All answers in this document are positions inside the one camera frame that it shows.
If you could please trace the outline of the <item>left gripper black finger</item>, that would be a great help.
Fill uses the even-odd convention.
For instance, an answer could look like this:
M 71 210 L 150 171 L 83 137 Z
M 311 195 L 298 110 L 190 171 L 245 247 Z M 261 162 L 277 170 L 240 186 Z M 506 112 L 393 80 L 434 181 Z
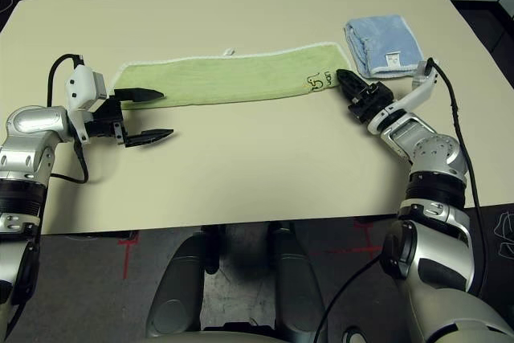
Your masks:
M 160 141 L 173 134 L 172 129 L 151 129 L 145 130 L 137 135 L 128 135 L 124 139 L 126 148 L 135 147 L 140 145 L 149 145 L 156 141 Z
M 159 100 L 164 97 L 164 94 L 147 88 L 121 88 L 114 90 L 114 97 L 120 101 L 143 103 Z

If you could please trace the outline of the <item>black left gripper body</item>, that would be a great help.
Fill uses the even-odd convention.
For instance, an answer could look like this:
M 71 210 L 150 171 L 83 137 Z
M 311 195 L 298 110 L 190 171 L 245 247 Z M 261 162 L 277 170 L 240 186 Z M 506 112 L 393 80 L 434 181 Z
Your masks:
M 112 137 L 118 145 L 124 144 L 126 131 L 121 110 L 121 101 L 110 96 L 95 112 L 82 111 L 85 134 L 82 143 L 87 144 L 91 137 Z

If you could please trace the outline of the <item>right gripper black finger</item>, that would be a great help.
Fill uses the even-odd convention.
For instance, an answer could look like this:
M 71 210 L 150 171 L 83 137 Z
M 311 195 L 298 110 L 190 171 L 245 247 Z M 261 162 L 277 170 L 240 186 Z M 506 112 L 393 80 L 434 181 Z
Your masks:
M 344 92 L 362 92 L 368 84 L 353 71 L 340 70 L 340 86 Z
M 337 81 L 340 90 L 347 100 L 359 100 L 361 93 L 361 78 L 350 70 L 337 70 Z

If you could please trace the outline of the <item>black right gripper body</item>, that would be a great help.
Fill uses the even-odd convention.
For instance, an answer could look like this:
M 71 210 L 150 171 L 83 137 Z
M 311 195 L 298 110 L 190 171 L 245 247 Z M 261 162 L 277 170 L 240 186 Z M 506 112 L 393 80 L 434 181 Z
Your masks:
M 359 100 L 350 100 L 349 111 L 360 122 L 370 122 L 383 108 L 392 104 L 394 94 L 381 82 L 368 84 Z

